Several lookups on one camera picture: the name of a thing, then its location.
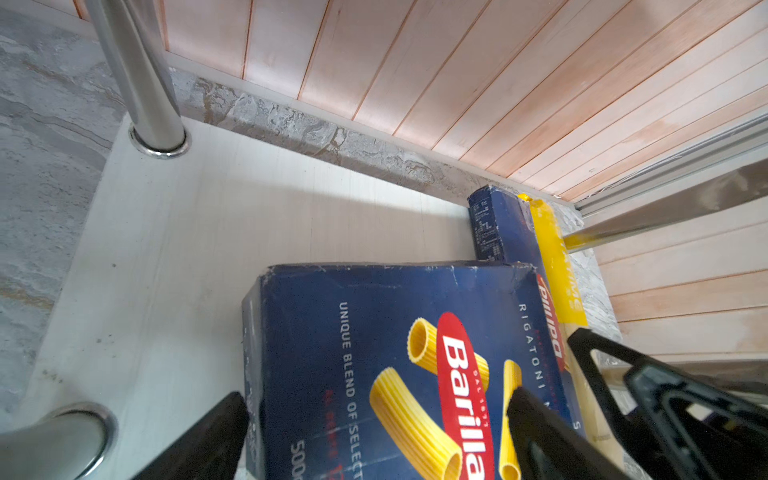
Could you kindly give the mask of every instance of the blue pasta box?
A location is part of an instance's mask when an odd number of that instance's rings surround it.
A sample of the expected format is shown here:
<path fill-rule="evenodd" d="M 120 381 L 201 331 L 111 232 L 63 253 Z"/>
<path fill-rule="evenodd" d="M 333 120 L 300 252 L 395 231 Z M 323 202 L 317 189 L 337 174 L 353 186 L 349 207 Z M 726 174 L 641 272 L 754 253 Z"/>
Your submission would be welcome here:
<path fill-rule="evenodd" d="M 279 265 L 243 300 L 259 479 L 518 478 L 505 405 L 571 413 L 529 263 Z"/>
<path fill-rule="evenodd" d="M 541 295 L 547 309 L 549 331 L 552 336 L 555 353 L 558 355 L 558 366 L 568 399 L 568 410 L 571 413 L 572 426 L 582 436 L 585 436 L 581 421 L 576 389 L 571 372 L 565 362 L 561 338 L 554 304 L 547 281 L 547 273 L 541 258 L 541 251 L 536 240 L 531 208 L 528 202 L 517 198 L 509 192 L 497 187 L 483 187 L 467 199 L 469 202 L 469 218 L 472 222 L 472 233 L 475 238 L 475 254 L 478 260 L 497 260 L 500 262 L 530 263 L 536 268 L 541 284 Z"/>

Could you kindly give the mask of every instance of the marble baseboard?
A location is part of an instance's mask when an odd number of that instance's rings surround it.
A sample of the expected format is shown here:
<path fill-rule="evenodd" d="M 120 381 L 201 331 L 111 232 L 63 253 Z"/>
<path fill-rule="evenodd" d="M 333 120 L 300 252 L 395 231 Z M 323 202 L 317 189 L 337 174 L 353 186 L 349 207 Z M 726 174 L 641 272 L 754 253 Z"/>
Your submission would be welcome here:
<path fill-rule="evenodd" d="M 189 118 L 457 204 L 489 183 L 517 193 L 194 74 L 172 78 Z M 26 388 L 125 111 L 98 43 L 0 10 L 0 432 Z M 565 233 L 583 225 L 573 208 L 552 205 Z M 591 326 L 621 338 L 594 254 L 572 260 Z"/>

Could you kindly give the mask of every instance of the yellow plastic packaging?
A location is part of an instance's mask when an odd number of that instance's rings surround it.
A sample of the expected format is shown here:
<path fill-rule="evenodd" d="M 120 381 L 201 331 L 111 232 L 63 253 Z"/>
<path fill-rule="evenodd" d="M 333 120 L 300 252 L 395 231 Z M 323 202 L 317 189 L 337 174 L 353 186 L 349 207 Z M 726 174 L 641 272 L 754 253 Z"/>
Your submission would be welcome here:
<path fill-rule="evenodd" d="M 561 332 L 568 338 L 577 329 L 588 328 L 587 315 L 581 304 L 576 276 L 571 266 L 568 251 L 565 249 L 562 233 L 552 207 L 543 200 L 531 199 L 528 195 L 519 196 L 528 202 L 533 217 L 536 240 L 538 241 L 547 281 L 552 295 L 554 311 L 558 316 Z M 624 450 L 614 438 L 611 428 L 605 420 L 598 401 L 589 388 L 584 373 L 579 368 L 571 348 L 565 343 L 565 359 L 574 380 L 576 397 L 581 407 L 584 431 L 587 440 L 618 468 L 624 470 Z"/>

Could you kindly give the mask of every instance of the pasta image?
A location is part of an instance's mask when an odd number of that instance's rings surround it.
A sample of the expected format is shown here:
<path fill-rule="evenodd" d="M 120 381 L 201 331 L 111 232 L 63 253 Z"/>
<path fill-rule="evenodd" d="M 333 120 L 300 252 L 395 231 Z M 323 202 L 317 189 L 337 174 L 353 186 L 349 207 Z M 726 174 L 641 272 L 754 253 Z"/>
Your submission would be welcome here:
<path fill-rule="evenodd" d="M 408 358 L 424 370 L 437 375 L 437 329 L 423 318 L 416 319 L 408 331 Z M 475 361 L 478 364 L 483 392 L 487 392 L 490 376 L 488 362 L 477 353 Z"/>
<path fill-rule="evenodd" d="M 507 407 L 512 398 L 512 392 L 523 384 L 523 374 L 520 366 L 507 360 L 504 362 L 504 412 L 502 413 L 502 443 L 498 450 L 498 474 L 502 480 L 520 480 L 520 464 L 515 446 L 512 444 L 512 434 L 509 432 L 509 417 Z"/>
<path fill-rule="evenodd" d="M 462 449 L 427 415 L 392 367 L 373 381 L 371 407 L 400 452 L 425 480 L 458 480 Z"/>

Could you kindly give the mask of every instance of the metal pole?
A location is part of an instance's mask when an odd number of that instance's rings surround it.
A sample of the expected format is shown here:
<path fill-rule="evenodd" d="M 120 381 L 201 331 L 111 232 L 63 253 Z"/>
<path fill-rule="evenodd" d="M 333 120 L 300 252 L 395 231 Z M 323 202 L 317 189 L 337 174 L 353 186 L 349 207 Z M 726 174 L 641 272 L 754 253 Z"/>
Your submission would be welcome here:
<path fill-rule="evenodd" d="M 104 460 L 117 430 L 117 420 L 98 404 L 59 409 L 32 426 L 0 435 L 0 478 L 83 478 Z"/>
<path fill-rule="evenodd" d="M 768 195 L 768 159 L 567 235 L 569 253 L 713 214 Z"/>
<path fill-rule="evenodd" d="M 131 140 L 145 154 L 172 158 L 189 148 L 163 58 L 151 0 L 86 0 L 101 47 L 131 115 Z"/>

